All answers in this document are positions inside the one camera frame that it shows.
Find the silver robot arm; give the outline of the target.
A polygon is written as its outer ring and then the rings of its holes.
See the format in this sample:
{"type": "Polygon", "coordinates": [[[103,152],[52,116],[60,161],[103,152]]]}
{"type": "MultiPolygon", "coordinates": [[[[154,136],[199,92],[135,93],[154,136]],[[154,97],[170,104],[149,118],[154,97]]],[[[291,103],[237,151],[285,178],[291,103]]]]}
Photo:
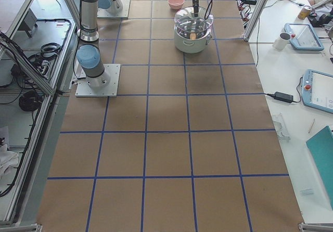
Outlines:
{"type": "Polygon", "coordinates": [[[123,3],[121,0],[98,0],[98,7],[115,15],[122,11],[123,3]]]}
{"type": "MultiPolygon", "coordinates": [[[[193,0],[193,6],[198,10],[199,0],[193,0]]],[[[86,75],[88,86],[93,88],[103,87],[110,82],[98,48],[97,12],[98,0],[80,0],[80,43],[76,59],[86,75]]]]}

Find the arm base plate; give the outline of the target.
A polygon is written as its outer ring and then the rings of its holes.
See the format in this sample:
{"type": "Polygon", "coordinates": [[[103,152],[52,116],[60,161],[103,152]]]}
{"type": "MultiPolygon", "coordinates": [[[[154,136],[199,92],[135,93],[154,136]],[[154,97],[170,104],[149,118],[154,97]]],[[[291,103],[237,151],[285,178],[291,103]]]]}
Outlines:
{"type": "Polygon", "coordinates": [[[76,97],[116,97],[118,92],[120,64],[104,64],[104,73],[97,78],[89,78],[81,70],[75,92],[76,97]]]}
{"type": "Polygon", "coordinates": [[[97,18],[127,19],[130,0],[98,0],[97,18]]]}

